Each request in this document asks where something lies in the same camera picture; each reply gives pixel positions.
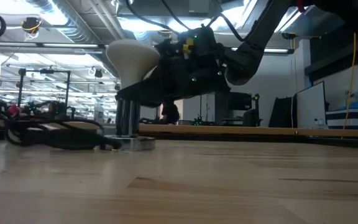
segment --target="metal stand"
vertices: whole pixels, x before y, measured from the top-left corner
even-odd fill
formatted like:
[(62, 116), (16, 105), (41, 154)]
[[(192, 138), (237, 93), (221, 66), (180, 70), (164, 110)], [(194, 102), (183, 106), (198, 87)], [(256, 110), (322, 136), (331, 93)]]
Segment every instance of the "metal stand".
[(116, 136), (122, 147), (118, 151), (146, 151), (154, 149), (155, 138), (138, 136), (140, 104), (135, 101), (118, 100), (116, 116)]
[(67, 74), (67, 81), (66, 81), (66, 99), (65, 99), (65, 109), (64, 109), (64, 116), (67, 115), (67, 108), (68, 108), (68, 93), (70, 91), (70, 80), (71, 80), (71, 71), (61, 71), (61, 70), (49, 70), (49, 69), (41, 69), (41, 70), (27, 70), (25, 68), (19, 69), (20, 75), (20, 82), (19, 82), (19, 97), (17, 99), (17, 106), (20, 107), (22, 103), (22, 92), (23, 92), (23, 82), (24, 77), (27, 72), (39, 72), (41, 74), (53, 74), (55, 72), (66, 73)]

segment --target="cable bundle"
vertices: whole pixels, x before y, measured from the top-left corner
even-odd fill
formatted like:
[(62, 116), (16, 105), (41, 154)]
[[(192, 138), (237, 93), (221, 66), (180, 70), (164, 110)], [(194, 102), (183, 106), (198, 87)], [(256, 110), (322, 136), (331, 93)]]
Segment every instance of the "cable bundle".
[[(15, 146), (26, 147), (43, 144), (67, 150), (90, 150), (96, 146), (100, 146), (101, 149), (105, 149), (106, 146), (111, 146), (113, 149), (121, 147), (119, 141), (104, 137), (104, 128), (95, 121), (57, 120), (40, 116), (26, 116), (17, 120), (5, 112), (0, 112), (0, 114), (5, 117), (5, 127), (0, 126), (0, 131), (4, 130), (6, 140)], [(100, 134), (96, 130), (74, 127), (69, 122), (93, 124), (99, 128)], [(48, 124), (58, 124), (66, 129), (51, 129)]]
[[(167, 2), (165, 0), (161, 0), (162, 4), (165, 6), (165, 8), (168, 10), (168, 12), (171, 14), (171, 16), (180, 24), (182, 25), (184, 28), (191, 30), (188, 26), (186, 26), (171, 10), (171, 8), (169, 7), (169, 5), (167, 4)], [(179, 35), (180, 33), (175, 31), (174, 29), (172, 29), (171, 27), (165, 25), (165, 24), (161, 24), (158, 22), (154, 22), (151, 21), (150, 19), (146, 19), (144, 16), (139, 15), (137, 12), (135, 12), (135, 10), (132, 8), (129, 0), (126, 0), (126, 5), (128, 7), (128, 9), (130, 10), (130, 12), (135, 15), (138, 19), (147, 22), (149, 24), (153, 24), (159, 27), (164, 28), (165, 30), (170, 30), (171, 32), (173, 32), (176, 35)], [(246, 38), (242, 38), (240, 36), (240, 34), (236, 31), (236, 28), (234, 28), (234, 26), (232, 25), (232, 23), (230, 22), (230, 20), (222, 13), (219, 13), (217, 16), (214, 16), (211, 21), (209, 22), (209, 24), (206, 27), (210, 27), (219, 17), (222, 17), (224, 19), (224, 21), (226, 22), (227, 26), (230, 28), (231, 32), (233, 32), (233, 34), (236, 36), (236, 38), (241, 41), (244, 42), (246, 40)]]

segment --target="red object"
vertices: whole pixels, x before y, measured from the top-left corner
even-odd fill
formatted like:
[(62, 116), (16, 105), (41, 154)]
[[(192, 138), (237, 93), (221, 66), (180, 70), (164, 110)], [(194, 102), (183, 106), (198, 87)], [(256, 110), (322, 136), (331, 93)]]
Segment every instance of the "red object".
[(12, 105), (10, 106), (7, 111), (11, 114), (11, 115), (16, 115), (17, 113), (20, 113), (20, 108), (18, 108), (16, 105)]
[(298, 10), (300, 12), (306, 12), (305, 5), (303, 4), (303, 0), (296, 0), (296, 5), (298, 5)]

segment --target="wooden surface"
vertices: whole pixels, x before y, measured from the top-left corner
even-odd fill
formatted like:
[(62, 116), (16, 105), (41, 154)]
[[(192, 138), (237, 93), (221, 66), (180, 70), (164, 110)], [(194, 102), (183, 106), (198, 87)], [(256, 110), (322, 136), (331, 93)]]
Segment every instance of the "wooden surface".
[(358, 223), (358, 149), (158, 141), (149, 152), (0, 142), (0, 223)]
[[(81, 122), (67, 122), (77, 128), (98, 129), (94, 124)], [(105, 129), (112, 129), (115, 126), (103, 124)], [(54, 128), (64, 129), (59, 124), (49, 124)], [(264, 135), (286, 135), (286, 136), (330, 136), (330, 137), (356, 137), (358, 130), (342, 129), (300, 129), (300, 128), (252, 128), (252, 127), (225, 127), (225, 126), (186, 126), (186, 125), (156, 125), (141, 124), (141, 133), (185, 133), (185, 134), (264, 134)]]

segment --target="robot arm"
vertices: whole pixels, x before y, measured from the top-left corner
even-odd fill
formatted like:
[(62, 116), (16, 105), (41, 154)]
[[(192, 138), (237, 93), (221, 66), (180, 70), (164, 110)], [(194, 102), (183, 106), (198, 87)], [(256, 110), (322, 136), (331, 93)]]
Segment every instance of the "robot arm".
[(243, 85), (255, 75), (264, 49), (288, 8), (310, 4), (337, 14), (358, 33), (358, 11), (351, 0), (269, 0), (244, 39), (239, 37), (227, 18), (220, 15), (236, 37), (243, 41), (236, 51), (216, 43), (210, 24), (189, 30), (180, 34), (175, 44), (166, 40), (155, 46), (161, 56), (157, 68), (148, 79), (122, 89), (117, 98), (155, 107), (165, 100), (229, 92), (226, 81)]

